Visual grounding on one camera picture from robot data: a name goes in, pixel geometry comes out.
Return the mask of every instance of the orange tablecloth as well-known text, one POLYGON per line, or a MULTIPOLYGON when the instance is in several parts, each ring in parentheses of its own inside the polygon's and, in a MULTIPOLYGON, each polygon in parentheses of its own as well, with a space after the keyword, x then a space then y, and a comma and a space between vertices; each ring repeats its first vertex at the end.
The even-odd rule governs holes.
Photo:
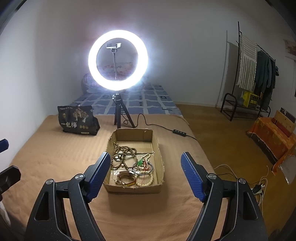
POLYGON ((271 118, 261 117, 258 118, 248 134, 255 134, 264 144, 268 147, 277 162, 272 168, 274 174, 277 173, 278 166, 291 154, 294 154, 296 147, 296 135, 292 133, 287 137, 274 123, 271 118))

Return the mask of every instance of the black metal clothes rack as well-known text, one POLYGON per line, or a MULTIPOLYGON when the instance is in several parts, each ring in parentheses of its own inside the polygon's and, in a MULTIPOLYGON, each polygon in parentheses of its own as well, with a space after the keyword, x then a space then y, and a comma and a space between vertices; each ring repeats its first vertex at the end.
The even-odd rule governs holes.
MULTIPOLYGON (((237 43, 238 43, 238 46, 239 46, 239 49, 240 49, 240 37, 241 37, 242 32, 239 29, 239 22, 237 22, 237 24, 238 24, 238 30, 239 30, 238 31, 238 33, 239 33, 239 41, 237 43)), ((259 45, 257 45, 257 46, 262 51, 264 51, 274 62, 276 61, 263 48, 261 48, 259 45)), ((259 116, 263 117, 261 115, 261 113, 268 113, 268 117, 269 117, 270 112, 271 112, 271 109, 270 109, 269 106, 268 106, 269 111, 263 110, 261 108, 261 105, 259 107, 257 106, 255 109, 248 108, 248 107, 245 107, 244 105, 238 104, 237 98, 233 95, 235 84, 236 84, 236 80, 237 80, 237 71, 238 71, 238 67, 239 67, 239 54, 240 54, 240 52, 238 51, 238 54, 237 54, 237 70, 235 72, 235 79, 234 79, 234 83, 233 83, 232 92, 225 94, 224 99, 223 99, 223 103, 222 103, 222 106, 221 106, 221 109, 220 109, 220 112, 221 113, 224 112, 227 116, 229 116, 230 117, 230 119, 229 119, 230 121, 232 121, 233 118, 257 119, 259 116), (234 98, 234 101, 233 100, 226 99, 227 96, 233 97, 234 98), (229 103, 229 104, 231 104, 233 106, 232 110, 229 110, 229 109, 226 109, 225 110, 224 109, 225 102, 227 102, 227 103, 229 103), (252 111, 258 112, 258 114, 256 115, 256 114, 254 114, 254 113, 252 114, 250 112, 237 111, 237 108, 252 110, 252 111)))

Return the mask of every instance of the blue rubber pad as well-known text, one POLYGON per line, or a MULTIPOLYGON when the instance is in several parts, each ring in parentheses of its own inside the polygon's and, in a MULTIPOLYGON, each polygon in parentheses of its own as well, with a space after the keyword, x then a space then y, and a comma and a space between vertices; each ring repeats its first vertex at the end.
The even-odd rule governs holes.
POLYGON ((181 166, 194 196, 201 202, 204 202, 206 194, 203 190, 203 181, 185 153, 181 155, 181 166))
POLYGON ((3 139, 0 141, 0 153, 8 149, 8 141, 3 139))
POLYGON ((90 203, 99 194, 101 186, 110 168, 111 157, 108 153, 104 152, 96 164, 93 165, 93 169, 86 176, 85 181, 88 182, 88 190, 86 195, 86 201, 90 203))

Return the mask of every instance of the checkered bedding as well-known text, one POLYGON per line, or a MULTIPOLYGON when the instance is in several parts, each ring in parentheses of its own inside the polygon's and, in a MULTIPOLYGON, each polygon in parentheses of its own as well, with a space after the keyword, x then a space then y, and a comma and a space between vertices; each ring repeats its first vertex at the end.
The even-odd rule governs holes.
MULTIPOLYGON (((93 107, 94 115, 113 115, 115 103, 108 91, 86 93, 74 101, 72 106, 93 107)), ((161 85, 147 84, 141 88, 130 88, 121 93, 124 104, 130 114, 167 114, 182 116, 181 111, 164 91, 161 85)))

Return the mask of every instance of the black snack bag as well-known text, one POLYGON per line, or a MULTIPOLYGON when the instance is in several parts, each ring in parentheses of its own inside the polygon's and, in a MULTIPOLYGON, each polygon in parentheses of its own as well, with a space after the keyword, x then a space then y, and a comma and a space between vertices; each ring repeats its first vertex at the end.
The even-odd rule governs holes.
POLYGON ((96 135, 100 129, 94 117, 92 106, 58 106, 59 124, 64 132, 96 135))

